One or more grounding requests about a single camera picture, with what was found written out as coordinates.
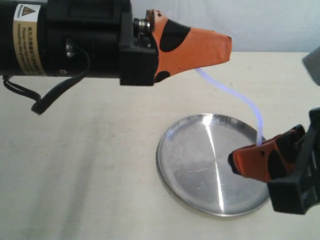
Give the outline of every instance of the black cable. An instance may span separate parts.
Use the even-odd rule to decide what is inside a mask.
[[[82,79],[84,79],[90,70],[91,63],[88,53],[76,44],[71,44],[75,49],[79,50],[86,57],[86,69],[79,75],[68,78],[56,85],[43,98],[41,98],[40,94],[38,94],[37,92],[11,82],[8,76],[3,76],[3,85],[8,90],[18,95],[35,100],[35,104],[32,106],[31,110],[38,115],[43,114],[62,94],[64,94],[67,90],[69,90],[74,85],[78,84]]]

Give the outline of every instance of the yellow warning label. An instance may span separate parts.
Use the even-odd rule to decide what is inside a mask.
[[[32,14],[32,13],[34,13],[34,12],[35,12],[35,10],[33,10],[33,9],[25,6],[25,7],[23,8],[23,11],[22,11],[22,16],[25,16],[25,15],[28,15],[28,14]]]
[[[13,44],[16,59],[25,75],[42,75],[38,50],[37,24],[40,5],[19,4],[13,19]]]

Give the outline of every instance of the white wall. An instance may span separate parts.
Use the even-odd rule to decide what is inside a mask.
[[[311,52],[320,46],[320,0],[131,0],[180,23],[233,38],[240,52]]]

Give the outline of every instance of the gray object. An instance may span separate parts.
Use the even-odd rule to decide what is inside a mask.
[[[320,47],[305,56],[302,61],[312,80],[320,86]]]
[[[198,114],[172,125],[157,149],[168,186],[190,206],[217,216],[251,213],[269,199],[267,185],[232,173],[228,155],[255,142],[257,132],[228,116]]]

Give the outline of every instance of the metal plate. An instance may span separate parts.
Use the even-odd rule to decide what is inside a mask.
[[[265,183],[232,173],[235,149],[255,143],[257,132],[218,114],[198,114],[171,126],[157,149],[157,165],[169,187],[186,203],[218,216],[251,213],[269,199]]]

